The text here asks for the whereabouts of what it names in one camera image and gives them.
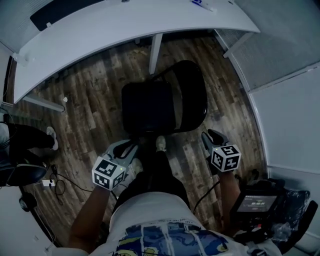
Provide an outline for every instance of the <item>graphic print on shirt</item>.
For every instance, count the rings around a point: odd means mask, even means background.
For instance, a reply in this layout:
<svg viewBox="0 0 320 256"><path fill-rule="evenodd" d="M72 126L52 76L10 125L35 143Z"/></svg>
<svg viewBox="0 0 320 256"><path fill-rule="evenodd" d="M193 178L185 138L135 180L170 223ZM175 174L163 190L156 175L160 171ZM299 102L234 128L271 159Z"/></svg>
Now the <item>graphic print on shirt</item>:
<svg viewBox="0 0 320 256"><path fill-rule="evenodd" d="M213 256L228 250L227 240L209 230L181 222L126 229L114 256Z"/></svg>

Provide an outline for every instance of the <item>blue and white pen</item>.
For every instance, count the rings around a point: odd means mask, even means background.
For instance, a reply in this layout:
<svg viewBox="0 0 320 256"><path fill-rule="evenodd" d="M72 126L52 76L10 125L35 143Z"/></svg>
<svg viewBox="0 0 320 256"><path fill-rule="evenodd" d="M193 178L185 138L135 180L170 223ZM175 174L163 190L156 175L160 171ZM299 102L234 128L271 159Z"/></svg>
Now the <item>blue and white pen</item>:
<svg viewBox="0 0 320 256"><path fill-rule="evenodd" d="M208 4L206 1L203 0L190 0L192 3L196 4L197 6L201 6L211 12L215 11L215 8L213 8L212 6L210 6L210 4Z"/></svg>

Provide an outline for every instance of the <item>desk leg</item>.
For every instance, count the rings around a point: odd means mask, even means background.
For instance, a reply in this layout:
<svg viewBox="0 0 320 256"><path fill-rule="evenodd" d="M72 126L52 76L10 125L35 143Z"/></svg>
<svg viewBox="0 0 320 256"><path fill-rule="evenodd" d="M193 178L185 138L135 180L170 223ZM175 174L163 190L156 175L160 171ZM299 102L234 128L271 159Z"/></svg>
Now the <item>desk leg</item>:
<svg viewBox="0 0 320 256"><path fill-rule="evenodd" d="M46 99L40 98L40 97L38 97L38 96L36 96L34 94L29 94L29 95L25 96L23 98L23 100L26 101L26 102L30 102L30 103L45 107L47 109L54 110L54 111L58 111L58 112L65 111L65 107L64 106L56 104L56 103L53 103L53 102L48 101Z"/></svg>
<svg viewBox="0 0 320 256"><path fill-rule="evenodd" d="M149 63L150 75L153 75L156 71L156 65L157 65L162 35L163 35L162 33L155 34L152 38L151 55L150 55L150 63Z"/></svg>
<svg viewBox="0 0 320 256"><path fill-rule="evenodd" d="M238 49L246 40L248 40L254 33L248 32L245 33L238 41L235 42L234 45L230 47L229 50L225 52L223 57L228 58L236 49Z"/></svg>

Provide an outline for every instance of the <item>white sneaker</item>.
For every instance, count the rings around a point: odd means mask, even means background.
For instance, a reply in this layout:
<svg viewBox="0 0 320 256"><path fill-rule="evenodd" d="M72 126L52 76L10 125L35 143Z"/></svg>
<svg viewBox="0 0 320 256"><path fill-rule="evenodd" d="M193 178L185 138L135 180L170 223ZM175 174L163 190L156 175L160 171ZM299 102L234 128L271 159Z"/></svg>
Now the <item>white sneaker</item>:
<svg viewBox="0 0 320 256"><path fill-rule="evenodd" d="M131 168L133 170L133 173L135 176L138 175L138 173L141 173L143 172L144 168L142 166L142 163L141 161L138 159L138 158L134 158L132 160L132 163L131 163Z"/></svg>
<svg viewBox="0 0 320 256"><path fill-rule="evenodd" d="M166 152L166 139L163 136L159 136L155 141L156 152L163 151Z"/></svg>
<svg viewBox="0 0 320 256"><path fill-rule="evenodd" d="M54 150L54 151L58 150L59 145L58 145L57 134L56 134L55 129L53 127L51 127L51 126L48 126L46 128L46 134L50 135L54 139L54 145L53 145L53 147L51 149Z"/></svg>

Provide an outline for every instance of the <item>white t-shirt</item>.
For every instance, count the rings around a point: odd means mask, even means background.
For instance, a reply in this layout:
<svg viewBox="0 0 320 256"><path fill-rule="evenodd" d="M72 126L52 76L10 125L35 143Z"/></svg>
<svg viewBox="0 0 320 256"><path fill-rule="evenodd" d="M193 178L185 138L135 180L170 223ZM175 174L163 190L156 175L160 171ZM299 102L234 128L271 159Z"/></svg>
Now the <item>white t-shirt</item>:
<svg viewBox="0 0 320 256"><path fill-rule="evenodd" d="M148 192L137 195L113 214L105 244L90 256L247 256L248 247L206 230L178 196ZM267 255L280 256L267 240L257 245ZM52 256L87 256L83 250L56 248Z"/></svg>
<svg viewBox="0 0 320 256"><path fill-rule="evenodd" d="M0 122L0 144L7 142L9 138L10 138L10 135L9 135L8 125L6 125L3 122ZM9 146L5 148L5 151L9 155Z"/></svg>

